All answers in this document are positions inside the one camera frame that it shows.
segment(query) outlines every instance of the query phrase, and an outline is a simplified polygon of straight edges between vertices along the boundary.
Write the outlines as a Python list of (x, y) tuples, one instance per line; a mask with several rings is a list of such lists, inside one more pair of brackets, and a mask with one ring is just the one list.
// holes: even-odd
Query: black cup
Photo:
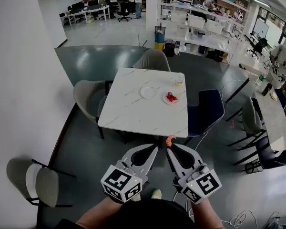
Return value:
[(266, 88), (263, 90), (262, 95), (266, 96), (267, 93), (271, 90), (272, 85), (270, 83), (267, 84)]

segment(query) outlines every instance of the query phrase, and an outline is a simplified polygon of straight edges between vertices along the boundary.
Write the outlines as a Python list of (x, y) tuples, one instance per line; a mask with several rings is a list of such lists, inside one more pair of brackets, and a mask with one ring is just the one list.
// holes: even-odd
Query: white marble table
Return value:
[(264, 80), (261, 86), (257, 86), (254, 83), (257, 76), (249, 75), (248, 78), (255, 89), (253, 97), (260, 107), (271, 149), (286, 150), (286, 116), (280, 100), (274, 101), (270, 96), (270, 93), (275, 90), (272, 88), (266, 96), (263, 96), (262, 91), (266, 88), (268, 81)]
[[(176, 75), (164, 71), (119, 69), (98, 125), (149, 135), (188, 137), (185, 80), (182, 86), (176, 86)], [(157, 89), (157, 96), (144, 99), (140, 94), (144, 86)], [(164, 102), (163, 94), (169, 91), (180, 95), (176, 105)]]

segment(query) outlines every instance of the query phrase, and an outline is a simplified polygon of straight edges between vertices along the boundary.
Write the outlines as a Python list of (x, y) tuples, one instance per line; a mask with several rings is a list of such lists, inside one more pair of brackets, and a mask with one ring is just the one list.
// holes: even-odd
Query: white plate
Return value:
[(165, 93), (163, 94), (163, 100), (164, 100), (165, 103), (167, 103), (167, 104), (169, 104), (169, 105), (175, 105), (175, 104), (177, 104), (177, 103), (180, 101), (180, 96), (179, 96), (178, 94), (173, 93), (173, 92), (171, 92), (171, 93), (172, 93), (174, 96), (177, 97), (177, 100), (175, 100), (175, 101), (173, 101), (173, 102), (169, 101), (169, 100), (166, 98), (168, 92), (165, 92)]
[(157, 96), (157, 90), (150, 86), (142, 87), (141, 96), (146, 99), (150, 99)]

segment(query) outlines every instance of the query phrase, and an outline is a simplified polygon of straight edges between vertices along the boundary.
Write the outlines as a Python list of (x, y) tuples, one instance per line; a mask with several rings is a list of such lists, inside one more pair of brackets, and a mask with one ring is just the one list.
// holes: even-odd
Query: storage box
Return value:
[(177, 25), (177, 34), (185, 36), (187, 28), (188, 28), (187, 25)]
[(185, 23), (186, 15), (186, 12), (171, 10), (171, 21)]
[(218, 23), (212, 20), (207, 20), (207, 23), (205, 26), (208, 31), (211, 31), (217, 34), (220, 34), (223, 29), (223, 26), (221, 25), (221, 23)]
[(189, 14), (188, 26), (202, 29), (204, 27), (204, 18)]

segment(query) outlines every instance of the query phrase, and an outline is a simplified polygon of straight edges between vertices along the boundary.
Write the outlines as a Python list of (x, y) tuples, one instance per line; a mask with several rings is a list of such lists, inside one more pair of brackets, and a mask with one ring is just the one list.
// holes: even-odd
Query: yellow bin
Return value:
[(163, 43), (157, 43), (157, 42), (155, 42), (155, 43), (154, 43), (154, 48), (163, 51), (164, 44), (165, 44), (165, 42), (163, 42)]

